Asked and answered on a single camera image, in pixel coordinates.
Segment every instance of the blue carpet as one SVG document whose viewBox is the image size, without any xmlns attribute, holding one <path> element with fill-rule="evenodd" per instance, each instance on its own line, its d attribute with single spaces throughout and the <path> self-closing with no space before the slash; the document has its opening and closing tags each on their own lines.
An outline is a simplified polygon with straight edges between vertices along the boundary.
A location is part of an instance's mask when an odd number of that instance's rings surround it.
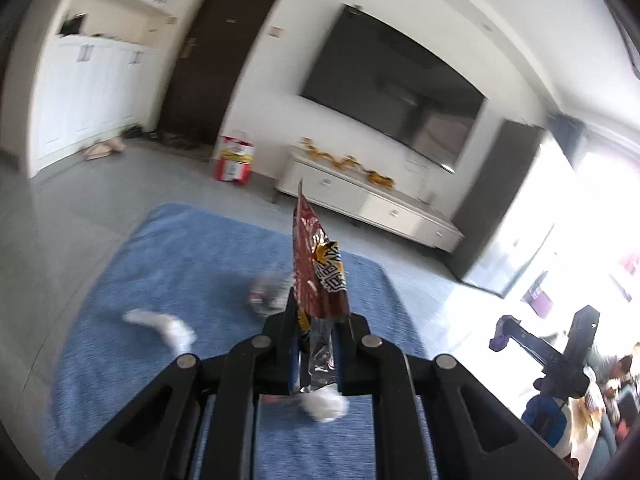
<svg viewBox="0 0 640 480">
<path fill-rule="evenodd" d="M 343 260 L 351 310 L 367 317 L 373 333 L 424 356 L 384 270 L 354 254 Z M 175 314 L 196 331 L 194 353 L 223 354 L 261 330 L 263 320 L 246 307 L 255 276 L 291 265 L 287 235 L 190 206 L 167 204 L 151 212 L 89 293 L 69 333 L 47 412 L 52 468 L 173 359 L 155 332 L 124 323 L 124 312 Z M 351 397 L 348 416 L 328 424 L 314 423 L 296 404 L 265 405 L 257 477 L 375 478 L 369 397 Z"/>
</svg>

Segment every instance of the ceiling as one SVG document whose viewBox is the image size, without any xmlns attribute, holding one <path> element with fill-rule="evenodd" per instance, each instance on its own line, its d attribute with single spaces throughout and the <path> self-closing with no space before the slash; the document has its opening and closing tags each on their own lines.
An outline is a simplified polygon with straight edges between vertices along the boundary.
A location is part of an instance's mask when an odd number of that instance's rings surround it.
<svg viewBox="0 0 640 480">
<path fill-rule="evenodd" d="M 549 111 L 640 147 L 640 80 L 604 0 L 445 1 L 492 38 Z"/>
</svg>

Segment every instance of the red and white bag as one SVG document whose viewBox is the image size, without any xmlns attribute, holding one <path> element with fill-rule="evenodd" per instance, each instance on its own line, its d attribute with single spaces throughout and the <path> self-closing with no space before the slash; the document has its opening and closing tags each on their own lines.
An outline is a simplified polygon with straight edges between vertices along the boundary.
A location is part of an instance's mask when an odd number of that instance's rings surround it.
<svg viewBox="0 0 640 480">
<path fill-rule="evenodd" d="M 254 145 L 248 140 L 224 136 L 220 140 L 220 158 L 216 179 L 244 184 L 251 175 Z"/>
</svg>

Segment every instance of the white tissue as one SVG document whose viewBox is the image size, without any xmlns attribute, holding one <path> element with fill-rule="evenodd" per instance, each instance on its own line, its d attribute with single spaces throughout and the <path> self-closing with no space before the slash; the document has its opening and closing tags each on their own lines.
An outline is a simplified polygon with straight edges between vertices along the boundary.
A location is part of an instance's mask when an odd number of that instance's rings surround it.
<svg viewBox="0 0 640 480">
<path fill-rule="evenodd" d="M 338 392 L 337 384 L 329 384 L 298 397 L 302 407 L 316 422 L 331 422 L 345 416 L 349 409 L 349 401 Z"/>
<path fill-rule="evenodd" d="M 176 356 L 191 352 L 191 345 L 196 341 L 196 333 L 179 317 L 170 314 L 156 314 L 140 308 L 134 308 L 122 319 L 127 323 L 148 326 L 158 330 L 162 339 L 174 351 Z"/>
</svg>

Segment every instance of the gray tile floor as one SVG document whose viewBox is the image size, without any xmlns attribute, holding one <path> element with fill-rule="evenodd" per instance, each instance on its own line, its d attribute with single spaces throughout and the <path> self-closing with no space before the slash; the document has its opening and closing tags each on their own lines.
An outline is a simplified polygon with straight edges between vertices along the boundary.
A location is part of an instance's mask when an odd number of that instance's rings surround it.
<svg viewBox="0 0 640 480">
<path fill-rule="evenodd" d="M 294 200 L 271 203 L 273 181 L 217 182 L 206 163 L 130 144 L 123 155 L 68 157 L 27 181 L 0 161 L 0 419 L 41 478 L 42 416 L 66 333 L 89 288 L 148 211 L 196 205 L 290 232 Z M 513 314 L 535 332 L 524 304 L 460 285 L 427 248 L 318 208 L 346 251 L 385 267 L 430 356 L 455 355 L 507 407 L 521 413 L 540 367 L 511 344 L 487 348 L 495 322 Z"/>
</svg>

